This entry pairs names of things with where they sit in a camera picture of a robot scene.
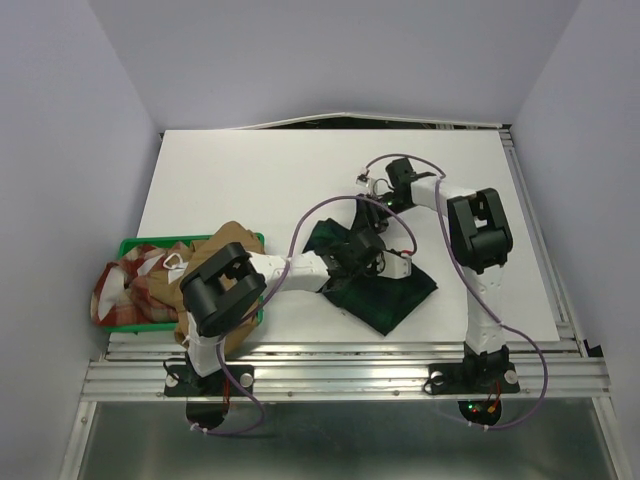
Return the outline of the dark green plaid skirt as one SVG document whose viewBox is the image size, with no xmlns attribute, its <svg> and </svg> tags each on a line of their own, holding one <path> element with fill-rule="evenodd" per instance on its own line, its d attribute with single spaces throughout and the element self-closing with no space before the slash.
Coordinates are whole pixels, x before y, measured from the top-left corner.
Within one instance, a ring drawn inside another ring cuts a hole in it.
<svg viewBox="0 0 640 480">
<path fill-rule="evenodd" d="M 323 296 L 386 336 L 438 289 L 437 283 L 417 266 L 402 279 L 362 276 Z"/>
</svg>

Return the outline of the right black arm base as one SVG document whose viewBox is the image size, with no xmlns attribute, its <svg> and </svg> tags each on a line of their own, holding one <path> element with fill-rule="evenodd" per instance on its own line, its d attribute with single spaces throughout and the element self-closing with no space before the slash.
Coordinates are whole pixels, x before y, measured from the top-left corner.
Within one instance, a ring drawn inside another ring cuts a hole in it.
<svg viewBox="0 0 640 480">
<path fill-rule="evenodd" d="M 428 377 L 422 390 L 432 396 L 489 393 L 516 394 L 521 391 L 515 365 L 490 368 L 487 371 L 471 371 L 462 363 L 432 363 L 428 365 Z"/>
</svg>

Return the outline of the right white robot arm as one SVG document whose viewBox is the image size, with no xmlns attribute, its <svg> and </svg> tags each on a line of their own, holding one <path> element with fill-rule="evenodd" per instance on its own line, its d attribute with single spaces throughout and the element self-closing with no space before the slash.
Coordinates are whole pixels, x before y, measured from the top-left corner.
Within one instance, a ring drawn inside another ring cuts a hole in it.
<svg viewBox="0 0 640 480">
<path fill-rule="evenodd" d="M 447 182 L 437 165 L 418 173 L 414 155 L 386 154 L 385 192 L 364 167 L 356 178 L 367 192 L 356 202 L 357 219 L 383 231 L 393 214 L 416 207 L 434 211 L 452 265 L 467 295 L 467 329 L 463 358 L 429 365 L 424 388 L 430 395 L 484 393 L 493 387 L 519 389 L 515 367 L 498 316 L 503 268 L 513 236 L 499 193 L 472 190 Z"/>
</svg>

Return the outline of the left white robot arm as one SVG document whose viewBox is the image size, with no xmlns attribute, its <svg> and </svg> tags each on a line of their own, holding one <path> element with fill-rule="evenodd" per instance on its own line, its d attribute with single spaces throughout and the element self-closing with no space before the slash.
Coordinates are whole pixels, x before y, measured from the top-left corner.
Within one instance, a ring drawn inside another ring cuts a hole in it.
<svg viewBox="0 0 640 480">
<path fill-rule="evenodd" d="M 239 242 L 224 246 L 180 283 L 188 319 L 188 382 L 202 394 L 221 386 L 216 350 L 258 301 L 280 291 L 332 292 L 381 276 L 394 255 L 373 233 L 289 257 L 250 252 Z"/>
</svg>

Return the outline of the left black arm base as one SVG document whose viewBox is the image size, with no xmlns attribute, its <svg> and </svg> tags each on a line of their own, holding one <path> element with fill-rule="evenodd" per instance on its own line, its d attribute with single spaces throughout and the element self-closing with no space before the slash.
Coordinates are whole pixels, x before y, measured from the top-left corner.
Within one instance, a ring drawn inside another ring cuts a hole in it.
<svg viewBox="0 0 640 480">
<path fill-rule="evenodd" d="M 189 397 L 243 397 L 222 370 L 200 377 L 187 363 L 164 364 L 165 385 L 163 395 L 169 398 Z"/>
</svg>

